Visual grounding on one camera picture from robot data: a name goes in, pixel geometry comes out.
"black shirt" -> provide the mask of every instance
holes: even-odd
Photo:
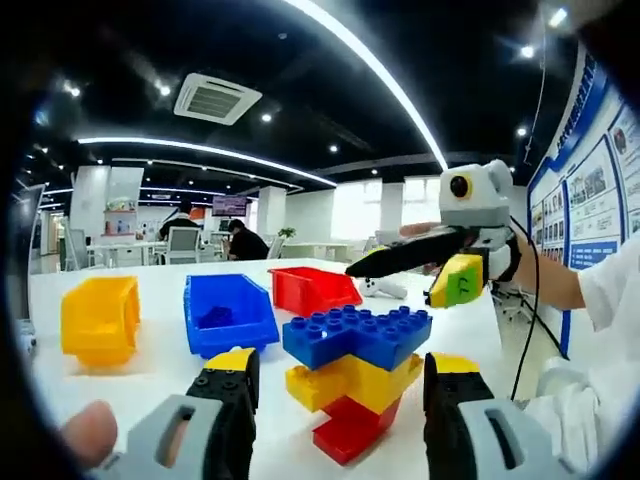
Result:
[[[251,230],[243,228],[233,236],[231,240],[230,255],[235,255],[238,260],[264,260],[269,253],[269,247]]]
[[[168,222],[165,222],[165,224],[162,225],[162,227],[160,228],[160,238],[162,238],[163,240],[168,240],[169,239],[169,229],[171,227],[196,227],[196,228],[199,228],[197,223],[192,222],[186,216],[180,215],[180,216],[174,218],[173,220],[169,220]]]

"window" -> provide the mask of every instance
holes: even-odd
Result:
[[[440,178],[413,177],[404,182],[402,224],[440,221]]]
[[[255,232],[258,230],[258,201],[249,202],[249,230]]]
[[[334,191],[331,238],[365,240],[380,229],[382,180],[343,183]]]

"yellow plastic bin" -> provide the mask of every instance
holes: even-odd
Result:
[[[140,324],[136,277],[89,278],[62,299],[62,352],[89,367],[126,363]]]

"seated person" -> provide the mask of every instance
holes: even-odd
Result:
[[[171,227],[195,227],[200,228],[199,225],[189,220],[189,213],[191,212],[191,202],[189,200],[182,200],[178,207],[178,213],[171,217],[171,220],[164,222],[164,225],[158,231],[158,240],[167,241],[169,239],[169,229]]]
[[[231,242],[224,241],[224,251],[229,260],[264,260],[269,253],[269,247],[254,232],[244,226],[242,220],[233,219],[229,222],[229,232],[233,234]]]

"bulletin board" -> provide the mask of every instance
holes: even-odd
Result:
[[[640,231],[638,119],[591,59],[555,158],[528,186],[528,227],[538,252],[573,270],[615,253]],[[571,312],[561,312],[568,354]]]

